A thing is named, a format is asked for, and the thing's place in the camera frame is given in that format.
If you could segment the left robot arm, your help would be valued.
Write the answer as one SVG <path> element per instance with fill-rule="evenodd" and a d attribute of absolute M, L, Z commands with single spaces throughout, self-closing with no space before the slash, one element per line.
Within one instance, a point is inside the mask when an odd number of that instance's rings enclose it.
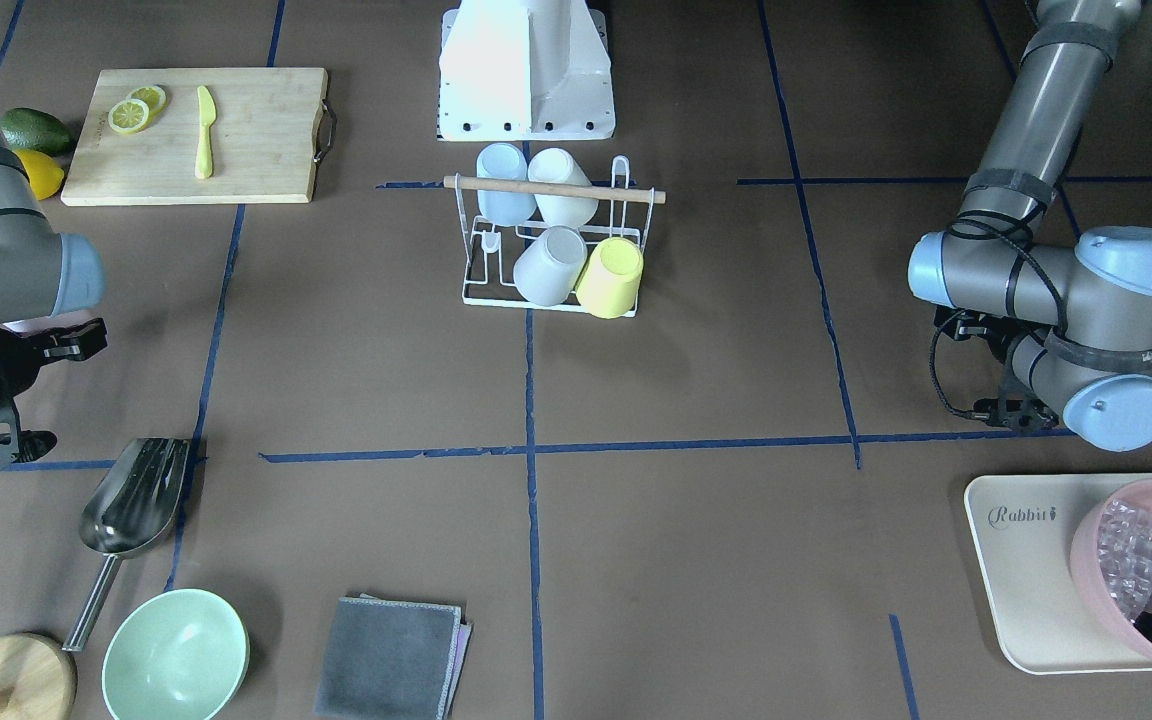
<path fill-rule="evenodd" d="M 1102 450 L 1152 442 L 1152 229 L 1106 225 L 1073 247 L 1037 232 L 1139 1 L 1043 1 L 1018 76 L 957 215 L 911 251 L 935 338 L 986 340 L 996 397 L 952 415 L 1016 433 L 1064 425 Z"/>

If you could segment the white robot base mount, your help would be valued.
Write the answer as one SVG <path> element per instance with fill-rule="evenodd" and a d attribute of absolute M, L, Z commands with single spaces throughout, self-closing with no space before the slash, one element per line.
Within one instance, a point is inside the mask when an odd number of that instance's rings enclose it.
<path fill-rule="evenodd" d="M 616 132 L 608 22 L 586 1 L 462 1 L 444 13 L 438 65 L 439 141 Z"/>

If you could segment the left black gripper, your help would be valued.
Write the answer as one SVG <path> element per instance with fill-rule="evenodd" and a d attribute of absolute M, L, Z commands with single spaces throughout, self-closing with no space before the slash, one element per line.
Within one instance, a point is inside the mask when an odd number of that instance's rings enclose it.
<path fill-rule="evenodd" d="M 1011 346 L 1021 340 L 1041 341 L 1034 325 L 972 310 L 938 310 L 935 338 L 950 338 L 954 342 L 973 338 L 983 340 L 995 361 L 1005 366 L 996 396 L 979 397 L 970 409 L 952 406 L 941 384 L 937 384 L 935 395 L 947 414 L 960 419 L 979 420 L 987 427 L 1009 429 L 1014 433 L 1038 433 L 1058 427 L 1059 414 L 1021 382 L 1009 365 Z"/>

